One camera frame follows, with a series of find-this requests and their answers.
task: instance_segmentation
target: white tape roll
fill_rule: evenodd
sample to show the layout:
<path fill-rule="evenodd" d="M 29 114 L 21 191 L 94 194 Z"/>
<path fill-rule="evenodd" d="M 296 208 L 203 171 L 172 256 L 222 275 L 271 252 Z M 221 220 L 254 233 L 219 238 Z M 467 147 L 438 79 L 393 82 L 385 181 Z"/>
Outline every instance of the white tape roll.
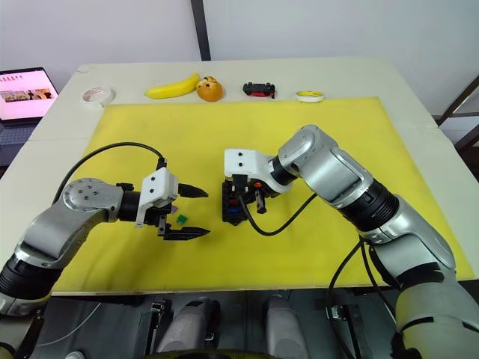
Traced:
<path fill-rule="evenodd" d="M 103 108 L 115 98 L 115 92 L 106 86 L 86 90 L 82 95 L 84 104 L 92 108 Z"/>
<path fill-rule="evenodd" d="M 319 91 L 296 92 L 296 99 L 301 102 L 319 102 L 324 100 L 324 94 Z"/>

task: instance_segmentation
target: small green cube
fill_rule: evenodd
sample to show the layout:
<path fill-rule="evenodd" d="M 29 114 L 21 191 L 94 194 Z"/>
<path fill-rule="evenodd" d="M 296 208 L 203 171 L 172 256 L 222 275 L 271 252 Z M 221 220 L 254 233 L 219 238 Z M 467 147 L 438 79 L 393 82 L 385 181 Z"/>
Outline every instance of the small green cube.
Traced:
<path fill-rule="evenodd" d="M 188 221 L 188 218 L 186 216 L 178 215 L 177 223 L 183 225 L 186 221 Z"/>

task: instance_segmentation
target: white table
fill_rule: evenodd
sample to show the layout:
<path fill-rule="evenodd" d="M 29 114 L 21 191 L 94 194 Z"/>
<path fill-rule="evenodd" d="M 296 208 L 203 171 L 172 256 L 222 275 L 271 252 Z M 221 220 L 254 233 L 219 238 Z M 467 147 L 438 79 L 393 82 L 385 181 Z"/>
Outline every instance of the white table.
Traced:
<path fill-rule="evenodd" d="M 116 92 L 114 104 L 149 103 L 144 90 L 194 71 L 215 76 L 225 102 L 264 100 L 242 93 L 250 81 L 275 84 L 277 100 L 294 99 L 298 90 L 321 90 L 328 98 L 378 96 L 479 277 L 478 183 L 396 69 L 381 58 L 355 57 L 80 66 L 0 180 L 0 263 L 85 151 L 102 115 L 81 103 L 85 90 L 105 85 Z M 203 100 L 190 93 L 161 101 Z"/>

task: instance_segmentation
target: yellow board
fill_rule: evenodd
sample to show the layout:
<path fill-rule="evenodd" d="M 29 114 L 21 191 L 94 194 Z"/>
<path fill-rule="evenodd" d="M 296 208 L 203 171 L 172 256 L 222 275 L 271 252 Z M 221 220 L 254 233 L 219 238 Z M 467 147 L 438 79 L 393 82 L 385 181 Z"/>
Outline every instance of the yellow board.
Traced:
<path fill-rule="evenodd" d="M 188 242 L 156 237 L 156 228 L 131 222 L 101 224 L 55 285 L 56 292 L 140 292 L 208 289 L 304 288 L 327 286 L 358 240 L 353 226 L 315 199 L 283 233 L 263 237 L 248 222 L 222 222 L 221 187 L 226 148 L 274 155 L 301 126 L 316 124 L 335 138 L 393 193 L 411 203 L 449 242 L 458 277 L 472 270 L 448 223 L 377 98 L 317 103 L 236 102 L 112 105 L 105 109 L 87 152 L 119 141 L 158 149 L 180 182 L 206 190 L 208 198 L 179 197 L 188 226 L 211 230 Z M 85 163 L 76 174 L 109 183 L 131 182 L 155 171 L 156 158 L 139 148 L 116 148 Z M 266 200 L 256 215 L 265 230 L 282 225 L 311 195 L 298 179 L 293 189 Z M 338 285 L 368 285 L 360 254 L 344 269 Z"/>

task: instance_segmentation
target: toy car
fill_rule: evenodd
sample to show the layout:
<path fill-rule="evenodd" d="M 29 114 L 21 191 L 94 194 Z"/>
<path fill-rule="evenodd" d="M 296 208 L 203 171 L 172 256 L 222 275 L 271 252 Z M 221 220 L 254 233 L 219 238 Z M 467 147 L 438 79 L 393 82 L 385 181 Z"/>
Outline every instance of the toy car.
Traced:
<path fill-rule="evenodd" d="M 248 96 L 268 97 L 275 98 L 275 86 L 269 82 L 266 84 L 253 84 L 248 82 L 242 86 L 242 90 Z"/>

